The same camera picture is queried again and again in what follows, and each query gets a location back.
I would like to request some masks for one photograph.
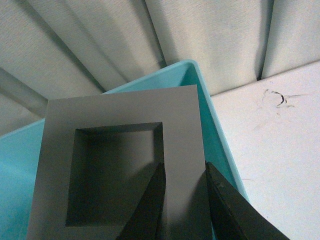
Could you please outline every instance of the plastic container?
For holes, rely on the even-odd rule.
[[[197,85],[204,157],[247,198],[198,64],[184,60],[106,94]],[[24,240],[45,120],[0,138],[0,239]]]

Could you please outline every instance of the curtain fold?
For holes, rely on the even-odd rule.
[[[29,2],[105,90],[159,70],[164,61],[142,1]]]
[[[275,0],[263,78],[320,60],[320,1]]]
[[[211,95],[317,61],[319,11],[315,0],[2,0],[0,134],[42,118],[48,100],[184,59]]]
[[[257,80],[273,1],[146,0],[168,64],[199,63],[211,95]]]

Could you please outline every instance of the gray cardboard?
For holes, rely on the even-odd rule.
[[[162,238],[212,239],[197,87],[48,103],[27,240],[114,240],[158,165]]]

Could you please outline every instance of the white table surface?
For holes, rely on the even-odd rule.
[[[212,101],[253,207],[291,240],[320,240],[320,61]]]

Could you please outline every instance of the square hole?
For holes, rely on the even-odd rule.
[[[125,226],[158,163],[161,122],[76,129],[66,227]]]

